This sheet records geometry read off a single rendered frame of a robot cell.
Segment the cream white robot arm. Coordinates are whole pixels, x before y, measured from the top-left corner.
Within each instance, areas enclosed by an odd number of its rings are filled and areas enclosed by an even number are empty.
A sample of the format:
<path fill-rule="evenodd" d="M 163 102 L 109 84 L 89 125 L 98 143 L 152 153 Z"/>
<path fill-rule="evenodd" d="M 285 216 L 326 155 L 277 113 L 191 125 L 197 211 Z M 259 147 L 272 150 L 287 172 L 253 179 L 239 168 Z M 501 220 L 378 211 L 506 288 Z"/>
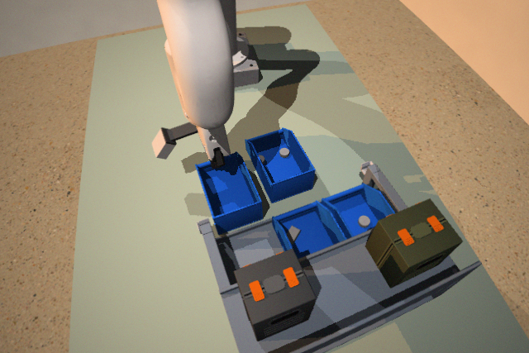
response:
<path fill-rule="evenodd" d="M 247 60 L 249 47 L 236 37 L 236 0 L 157 3 L 167 36 L 165 52 L 183 114 L 190 121 L 161 127 L 152 145 L 156 158 L 166 160 L 176 140 L 198 133 L 195 125 L 212 130 L 229 120 L 235 101 L 234 68 Z"/>

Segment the grey metal shelf frame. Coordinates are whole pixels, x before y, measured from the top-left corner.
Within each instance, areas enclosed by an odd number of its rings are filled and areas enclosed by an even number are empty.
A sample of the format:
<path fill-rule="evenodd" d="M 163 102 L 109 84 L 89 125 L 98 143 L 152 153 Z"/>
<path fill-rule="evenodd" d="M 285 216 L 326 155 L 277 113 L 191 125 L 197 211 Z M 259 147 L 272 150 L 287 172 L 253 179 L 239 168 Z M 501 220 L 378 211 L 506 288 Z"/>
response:
<path fill-rule="evenodd" d="M 367 161 L 360 170 L 362 184 L 376 184 L 395 212 L 407 208 L 376 164 Z M 325 353 L 439 297 L 482 265 L 479 260 L 459 270 L 448 255 L 390 288 L 365 247 L 372 228 L 298 259 L 316 295 L 310 317 L 257 341 L 234 270 L 284 251 L 272 218 L 216 239 L 209 218 L 198 222 L 239 353 Z"/>

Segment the olive green case with orange latches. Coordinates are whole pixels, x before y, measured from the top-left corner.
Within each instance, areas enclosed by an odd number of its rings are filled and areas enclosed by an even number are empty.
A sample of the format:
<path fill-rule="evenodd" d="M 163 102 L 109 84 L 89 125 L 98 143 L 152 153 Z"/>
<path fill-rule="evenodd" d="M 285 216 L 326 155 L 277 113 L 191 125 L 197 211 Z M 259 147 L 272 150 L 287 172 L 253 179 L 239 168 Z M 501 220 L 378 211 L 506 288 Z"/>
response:
<path fill-rule="evenodd" d="M 393 288 L 438 266 L 462 242 L 429 198 L 378 220 L 365 247 Z"/>

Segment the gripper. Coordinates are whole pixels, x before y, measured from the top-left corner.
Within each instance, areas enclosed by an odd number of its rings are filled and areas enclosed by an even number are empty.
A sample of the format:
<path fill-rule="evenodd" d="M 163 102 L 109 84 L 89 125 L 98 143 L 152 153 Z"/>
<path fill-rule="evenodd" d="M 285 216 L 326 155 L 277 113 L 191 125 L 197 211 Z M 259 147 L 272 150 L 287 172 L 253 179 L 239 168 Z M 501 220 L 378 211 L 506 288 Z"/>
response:
<path fill-rule="evenodd" d="M 212 169 L 220 168 L 225 165 L 224 156 L 231 154 L 225 126 L 223 125 L 212 130 L 202 129 L 197 125 L 195 126 L 198 129 L 198 134 L 207 153 Z"/>

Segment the blue bin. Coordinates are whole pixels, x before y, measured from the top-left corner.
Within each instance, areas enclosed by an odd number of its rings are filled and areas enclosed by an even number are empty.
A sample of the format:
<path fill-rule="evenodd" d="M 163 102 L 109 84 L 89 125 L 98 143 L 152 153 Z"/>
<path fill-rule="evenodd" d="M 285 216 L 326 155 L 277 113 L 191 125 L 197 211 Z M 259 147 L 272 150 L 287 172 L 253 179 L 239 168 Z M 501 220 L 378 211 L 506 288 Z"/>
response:
<path fill-rule="evenodd" d="M 346 239 L 374 228 L 378 220 L 395 213 L 383 194 L 367 184 L 324 198 L 321 204 L 331 211 Z M 368 227 L 358 224 L 360 216 L 370 219 Z"/>
<path fill-rule="evenodd" d="M 284 251 L 293 248 L 298 258 L 346 240 L 331 211 L 318 201 L 273 217 L 272 225 Z M 293 245 L 286 235 L 292 225 L 301 230 Z"/>
<path fill-rule="evenodd" d="M 271 203 L 312 189 L 315 168 L 292 131 L 282 128 L 245 139 L 245 148 Z M 279 155 L 282 148 L 289 149 L 288 157 Z"/>
<path fill-rule="evenodd" d="M 263 219 L 262 201 L 237 152 L 224 156 L 225 165 L 195 164 L 218 235 Z"/>

